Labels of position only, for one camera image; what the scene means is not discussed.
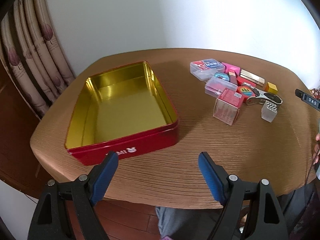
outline black and white zigzag pattern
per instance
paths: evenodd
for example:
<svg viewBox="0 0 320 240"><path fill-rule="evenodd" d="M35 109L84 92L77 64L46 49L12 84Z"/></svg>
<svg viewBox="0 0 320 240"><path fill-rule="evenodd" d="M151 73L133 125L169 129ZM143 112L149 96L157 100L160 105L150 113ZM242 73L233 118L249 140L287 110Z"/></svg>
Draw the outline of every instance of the black and white zigzag pattern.
<svg viewBox="0 0 320 240"><path fill-rule="evenodd" d="M271 103L270 101L267 101L267 108L274 113L277 113L277 106L274 103Z"/></svg>

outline clear plastic case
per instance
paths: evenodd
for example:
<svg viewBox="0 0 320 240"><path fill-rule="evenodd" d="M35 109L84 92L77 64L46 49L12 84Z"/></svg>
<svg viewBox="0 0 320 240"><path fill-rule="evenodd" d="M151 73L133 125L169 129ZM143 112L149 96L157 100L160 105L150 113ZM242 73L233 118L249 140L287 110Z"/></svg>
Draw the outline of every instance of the clear plastic case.
<svg viewBox="0 0 320 240"><path fill-rule="evenodd" d="M210 80L204 86L205 93L215 98L221 95L225 88L236 92L238 86L217 77L210 78Z"/></svg>
<svg viewBox="0 0 320 240"><path fill-rule="evenodd" d="M217 60L210 58L190 63L190 72L201 81L208 80L216 72L224 72L225 66Z"/></svg>

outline gray pants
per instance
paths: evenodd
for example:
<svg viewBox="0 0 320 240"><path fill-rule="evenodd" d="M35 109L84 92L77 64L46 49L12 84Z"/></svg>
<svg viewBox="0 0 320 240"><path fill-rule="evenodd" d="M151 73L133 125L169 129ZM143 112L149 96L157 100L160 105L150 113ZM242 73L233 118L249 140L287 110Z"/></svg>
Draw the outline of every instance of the gray pants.
<svg viewBox="0 0 320 240"><path fill-rule="evenodd" d="M161 238L173 240L207 240L222 209L177 209L156 207ZM236 232L232 240L239 240Z"/></svg>

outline table top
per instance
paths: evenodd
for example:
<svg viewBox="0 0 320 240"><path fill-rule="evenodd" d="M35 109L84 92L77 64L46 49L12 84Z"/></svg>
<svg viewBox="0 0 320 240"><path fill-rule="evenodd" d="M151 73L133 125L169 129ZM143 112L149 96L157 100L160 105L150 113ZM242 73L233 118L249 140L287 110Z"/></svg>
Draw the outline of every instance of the table top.
<svg viewBox="0 0 320 240"><path fill-rule="evenodd" d="M277 85L283 104L272 123L261 118L262 105L243 105L234 125L212 117L215 98L190 74L191 61L214 58L237 65ZM199 171L207 151L218 165L242 180L266 178L276 195L304 185L315 144L318 111L294 94L308 91L289 69L242 54L208 49L152 49L104 57L90 65L43 117L30 141L41 165L59 182L88 174L67 153L64 142L85 79L110 68L148 61L177 109L179 142L169 148L119 161L106 198L185 209L219 208ZM310 181L315 173L310 174Z"/></svg>

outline silver bolt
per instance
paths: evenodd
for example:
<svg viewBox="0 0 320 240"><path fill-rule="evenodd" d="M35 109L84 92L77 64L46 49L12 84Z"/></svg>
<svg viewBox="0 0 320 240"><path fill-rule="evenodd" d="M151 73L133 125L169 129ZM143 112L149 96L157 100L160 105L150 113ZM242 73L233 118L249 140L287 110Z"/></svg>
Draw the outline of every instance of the silver bolt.
<svg viewBox="0 0 320 240"><path fill-rule="evenodd" d="M85 180L87 180L87 178L88 178L87 175L82 174L82 175L79 176L79 181L85 181Z"/></svg>
<svg viewBox="0 0 320 240"><path fill-rule="evenodd" d="M238 179L238 177L236 175L231 174L231 175L229 175L229 179L231 181L236 181Z"/></svg>
<svg viewBox="0 0 320 240"><path fill-rule="evenodd" d="M54 179L50 179L47 183L48 186L53 186L55 184L55 180Z"/></svg>
<svg viewBox="0 0 320 240"><path fill-rule="evenodd" d="M267 180L267 179L262 179L261 180L261 183L263 184L263 185L269 185L269 180Z"/></svg>

